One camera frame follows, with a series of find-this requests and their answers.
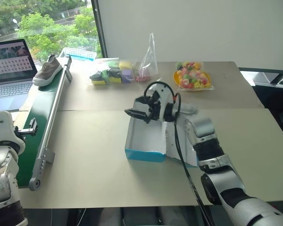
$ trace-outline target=gray sneaker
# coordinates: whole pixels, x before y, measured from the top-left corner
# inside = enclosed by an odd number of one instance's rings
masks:
[[[42,69],[37,72],[33,78],[33,84],[36,86],[47,86],[52,82],[56,74],[62,69],[62,66],[54,54],[44,63]]]

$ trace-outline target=laptop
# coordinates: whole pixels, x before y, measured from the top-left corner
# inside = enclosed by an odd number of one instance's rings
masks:
[[[0,42],[0,111],[23,105],[36,73],[24,39]]]

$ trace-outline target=open cardboard box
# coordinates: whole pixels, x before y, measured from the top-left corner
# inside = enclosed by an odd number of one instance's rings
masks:
[[[148,112],[148,105],[136,100],[133,108]],[[196,153],[183,128],[177,127],[177,130],[184,161],[188,165],[197,166]],[[127,159],[163,162],[167,156],[179,161],[174,134],[172,123],[151,120],[146,124],[143,120],[131,117],[125,144]]]

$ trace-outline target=clear plastic bag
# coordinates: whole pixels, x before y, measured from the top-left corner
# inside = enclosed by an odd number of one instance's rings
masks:
[[[214,89],[210,76],[203,69],[202,62],[187,61],[176,63],[174,81],[181,90],[199,91]]]
[[[93,85],[106,85],[109,83],[131,83],[134,81],[134,63],[119,58],[96,59],[90,71]]]
[[[138,75],[136,80],[138,82],[145,82],[151,79],[153,75],[158,74],[158,66],[155,53],[154,34],[150,34],[149,47],[145,57],[138,68]]]

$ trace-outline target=tabletop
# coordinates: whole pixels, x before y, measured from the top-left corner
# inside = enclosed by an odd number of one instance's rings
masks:
[[[173,63],[158,65],[160,73],[173,73]],[[222,72],[218,65],[228,70]],[[46,168],[39,191],[20,189],[23,207],[197,205],[178,162],[126,159],[130,118],[123,110],[142,95],[145,84],[90,86],[83,82],[84,73],[72,66],[73,81],[67,87],[49,143],[56,153],[55,161]],[[209,62],[205,68],[215,75],[211,75],[215,93],[184,92],[183,101],[195,103],[212,119],[220,144],[230,155],[248,195],[265,201],[283,200],[283,132],[252,88],[239,77],[235,64]],[[238,89],[226,87],[226,81]],[[27,114],[21,112],[15,123],[21,126]],[[203,172],[198,168],[189,171],[204,203],[209,204],[200,182]]]

